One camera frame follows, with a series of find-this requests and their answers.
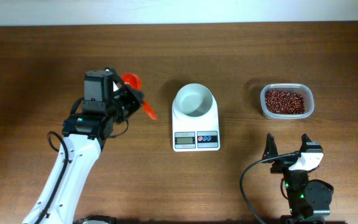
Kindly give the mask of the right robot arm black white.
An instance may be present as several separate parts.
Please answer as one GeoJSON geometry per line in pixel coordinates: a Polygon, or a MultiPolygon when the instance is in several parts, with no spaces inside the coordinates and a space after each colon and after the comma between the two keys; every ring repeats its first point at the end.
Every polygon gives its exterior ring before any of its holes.
{"type": "Polygon", "coordinates": [[[324,223],[331,213],[330,204],[334,187],[319,179],[309,179],[324,156],[320,143],[313,142],[306,134],[301,136],[298,151],[278,153],[274,137],[267,135],[262,159],[271,163],[272,174],[282,174],[280,190],[288,201],[290,214],[280,217],[280,223],[324,223]]]}

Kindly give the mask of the orange measuring scoop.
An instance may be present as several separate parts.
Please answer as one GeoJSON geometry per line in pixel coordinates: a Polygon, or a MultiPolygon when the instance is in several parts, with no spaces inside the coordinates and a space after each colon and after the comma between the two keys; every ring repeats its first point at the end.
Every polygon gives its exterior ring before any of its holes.
{"type": "MultiPolygon", "coordinates": [[[[125,74],[123,74],[122,79],[123,79],[124,83],[128,84],[131,88],[133,88],[135,90],[141,90],[142,82],[137,75],[135,75],[133,73],[125,73],[125,74]]],[[[152,109],[152,107],[145,100],[143,100],[142,108],[143,108],[145,114],[150,119],[158,120],[155,111],[152,109]]]]}

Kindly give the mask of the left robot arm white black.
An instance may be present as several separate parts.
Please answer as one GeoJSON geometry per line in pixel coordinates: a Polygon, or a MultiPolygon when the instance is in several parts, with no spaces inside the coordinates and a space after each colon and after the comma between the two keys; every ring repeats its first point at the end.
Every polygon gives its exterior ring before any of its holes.
{"type": "Polygon", "coordinates": [[[73,223],[87,177],[99,159],[113,127],[128,121],[143,105],[144,94],[135,90],[115,69],[85,73],[84,95],[71,107],[61,134],[58,156],[45,187],[24,223],[73,223]]]}

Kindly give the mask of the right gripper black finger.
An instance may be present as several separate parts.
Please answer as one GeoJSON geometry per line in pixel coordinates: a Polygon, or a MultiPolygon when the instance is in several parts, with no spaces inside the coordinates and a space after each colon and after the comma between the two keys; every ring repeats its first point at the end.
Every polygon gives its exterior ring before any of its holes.
{"type": "Polygon", "coordinates": [[[321,153],[321,145],[318,142],[313,142],[307,134],[301,136],[301,152],[305,153],[321,153]]]}
{"type": "Polygon", "coordinates": [[[277,160],[278,149],[272,134],[268,133],[266,137],[265,149],[262,156],[263,163],[273,163],[277,160]]]}

